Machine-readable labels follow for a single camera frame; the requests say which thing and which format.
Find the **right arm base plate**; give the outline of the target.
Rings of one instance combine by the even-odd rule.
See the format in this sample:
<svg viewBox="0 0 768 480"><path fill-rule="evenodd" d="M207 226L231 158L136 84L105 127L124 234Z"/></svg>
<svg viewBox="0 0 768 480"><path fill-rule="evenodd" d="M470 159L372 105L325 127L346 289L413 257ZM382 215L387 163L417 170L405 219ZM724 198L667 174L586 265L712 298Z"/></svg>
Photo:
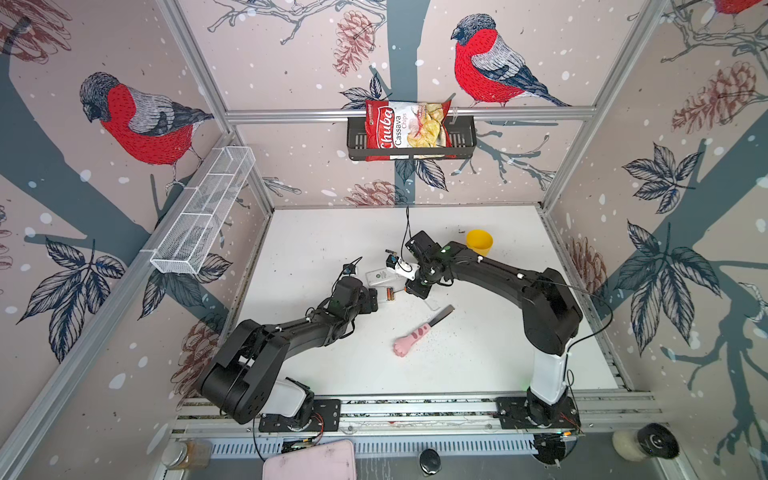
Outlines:
<svg viewBox="0 0 768 480"><path fill-rule="evenodd" d="M549 405L536 396L498 397L495 400L501 428L505 430L558 429L580 430L581 421L574 400L564 394Z"/></svg>

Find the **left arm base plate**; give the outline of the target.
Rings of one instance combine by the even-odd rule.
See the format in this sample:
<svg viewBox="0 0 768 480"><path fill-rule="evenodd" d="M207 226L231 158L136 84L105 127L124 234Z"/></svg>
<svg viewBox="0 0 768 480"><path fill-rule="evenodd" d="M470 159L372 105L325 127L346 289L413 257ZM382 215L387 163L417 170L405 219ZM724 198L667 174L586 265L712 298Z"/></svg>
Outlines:
<svg viewBox="0 0 768 480"><path fill-rule="evenodd" d="M293 416L262 415L260 433L336 432L339 428L341 401L338 399L306 399Z"/></svg>

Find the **grey remote battery cover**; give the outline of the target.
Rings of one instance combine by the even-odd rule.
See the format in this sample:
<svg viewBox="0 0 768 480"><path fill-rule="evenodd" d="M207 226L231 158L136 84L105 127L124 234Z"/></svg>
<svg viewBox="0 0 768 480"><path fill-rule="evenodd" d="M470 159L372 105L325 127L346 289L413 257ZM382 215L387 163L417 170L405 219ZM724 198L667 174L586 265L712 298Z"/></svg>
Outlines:
<svg viewBox="0 0 768 480"><path fill-rule="evenodd" d="M424 302L431 311L439 311L442 308L440 301L434 297L427 298Z"/></svg>

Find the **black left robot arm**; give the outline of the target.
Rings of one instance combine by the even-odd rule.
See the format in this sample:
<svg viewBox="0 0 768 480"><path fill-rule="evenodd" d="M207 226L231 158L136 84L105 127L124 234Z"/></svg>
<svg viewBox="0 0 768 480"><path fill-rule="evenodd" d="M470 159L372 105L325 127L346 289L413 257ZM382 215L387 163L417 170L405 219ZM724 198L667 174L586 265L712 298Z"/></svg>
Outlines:
<svg viewBox="0 0 768 480"><path fill-rule="evenodd" d="M305 427L313 419L314 393L301 382L279 377L284 362L351 335L358 316L377 311L377 290L355 276L343 276L331 295L300 319L268 325L240 322L204 367L194 389L241 425L277 416L287 427Z"/></svg>

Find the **grey remote control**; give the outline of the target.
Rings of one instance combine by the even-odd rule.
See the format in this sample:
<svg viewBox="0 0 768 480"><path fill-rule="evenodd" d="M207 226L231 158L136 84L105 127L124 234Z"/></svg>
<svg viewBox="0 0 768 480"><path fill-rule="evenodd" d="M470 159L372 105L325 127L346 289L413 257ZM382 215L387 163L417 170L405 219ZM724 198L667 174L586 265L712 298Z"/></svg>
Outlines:
<svg viewBox="0 0 768 480"><path fill-rule="evenodd" d="M396 290L394 287L376 287L379 303L393 302L396 300Z"/></svg>

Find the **white remote control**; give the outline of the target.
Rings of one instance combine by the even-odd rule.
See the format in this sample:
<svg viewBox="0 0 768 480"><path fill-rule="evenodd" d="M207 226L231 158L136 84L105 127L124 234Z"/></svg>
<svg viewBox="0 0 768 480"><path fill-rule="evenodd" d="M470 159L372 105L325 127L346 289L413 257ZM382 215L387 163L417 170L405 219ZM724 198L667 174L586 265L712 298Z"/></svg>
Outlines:
<svg viewBox="0 0 768 480"><path fill-rule="evenodd" d="M392 286L404 283L404 278L388 267L369 271L365 274L365 278L370 287Z"/></svg>

